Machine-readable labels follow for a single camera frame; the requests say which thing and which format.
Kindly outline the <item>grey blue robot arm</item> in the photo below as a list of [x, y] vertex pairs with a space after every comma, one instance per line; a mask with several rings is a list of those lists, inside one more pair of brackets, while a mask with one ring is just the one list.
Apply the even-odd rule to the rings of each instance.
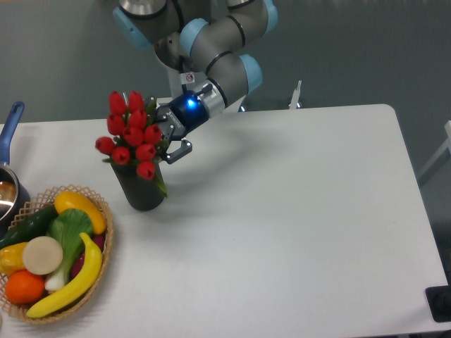
[[180, 148], [160, 159], [172, 164], [192, 150], [187, 134], [258, 88], [263, 75], [258, 62], [237, 51], [267, 35], [278, 23], [272, 1], [227, 1], [228, 15], [211, 17], [210, 1], [119, 1], [113, 10], [117, 26], [138, 48], [164, 43], [173, 69], [202, 73], [185, 84], [179, 96], [158, 108], [163, 140]]

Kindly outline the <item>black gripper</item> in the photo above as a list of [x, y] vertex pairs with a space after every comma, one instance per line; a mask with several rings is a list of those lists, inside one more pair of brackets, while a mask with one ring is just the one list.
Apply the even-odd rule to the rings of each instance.
[[187, 91], [158, 108], [157, 98], [148, 96], [144, 99], [144, 108], [148, 116], [155, 116], [154, 122], [162, 131], [163, 138], [176, 141], [172, 142], [160, 156], [161, 161], [169, 165], [192, 151], [192, 142], [183, 138], [209, 119], [208, 111], [199, 98], [199, 93], [194, 91]]

